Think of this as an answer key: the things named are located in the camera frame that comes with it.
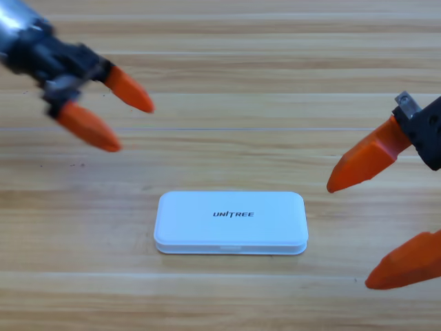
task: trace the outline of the table surface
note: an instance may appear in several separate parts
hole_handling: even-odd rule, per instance
[[[0,71],[0,329],[441,328],[441,279],[364,281],[395,247],[441,228],[441,178],[413,148],[329,194],[341,155],[407,90],[441,93],[435,0],[33,0],[151,93],[155,114],[97,83],[105,153],[44,115],[31,79]],[[170,190],[287,190],[305,199],[297,257],[172,256],[153,240]]]

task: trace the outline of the wooden plank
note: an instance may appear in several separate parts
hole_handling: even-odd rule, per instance
[[[0,325],[37,331],[436,330],[437,285],[384,293],[349,277],[0,272]]]
[[[396,94],[181,94],[152,93],[156,112],[145,114],[127,106],[110,91],[86,90],[81,105],[115,130],[150,128],[224,129],[366,129],[376,128],[396,107]],[[438,94],[414,94],[425,107]],[[33,90],[1,93],[0,130],[47,128],[58,125],[45,115],[47,105]]]
[[[0,132],[0,270],[365,277],[389,250],[437,228],[436,173],[411,150],[375,180],[327,193],[358,131],[119,134],[127,149],[106,154],[64,132]],[[298,192],[309,247],[300,257],[162,255],[153,229],[170,190]]]

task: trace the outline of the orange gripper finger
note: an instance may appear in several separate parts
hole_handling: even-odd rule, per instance
[[[422,232],[385,256],[365,285],[373,290],[390,290],[438,277],[441,277],[441,231]]]
[[[104,85],[129,106],[143,112],[154,112],[154,104],[148,93],[118,66],[112,66]]]
[[[410,145],[395,117],[391,116],[343,155],[328,180],[328,191],[333,193],[372,179],[393,164]]]
[[[108,152],[121,149],[113,131],[95,114],[74,102],[67,102],[55,121],[92,146]]]

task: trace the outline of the wooden table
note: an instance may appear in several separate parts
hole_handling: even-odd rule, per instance
[[[82,104],[124,150],[44,116],[28,77],[0,72],[0,330],[415,331],[441,328],[441,279],[376,292],[390,250],[441,228],[441,178],[409,148],[329,194],[332,168],[403,90],[441,93],[435,0],[33,0],[65,41],[117,62],[154,115],[103,86]],[[299,257],[167,256],[170,190],[301,194]]]

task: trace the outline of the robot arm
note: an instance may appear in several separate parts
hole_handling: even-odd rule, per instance
[[[120,143],[102,120],[78,105],[83,85],[101,82],[129,106],[154,111],[146,91],[122,69],[83,44],[60,41],[50,22],[20,0],[0,0],[0,61],[36,81],[49,117],[108,152],[120,150]]]

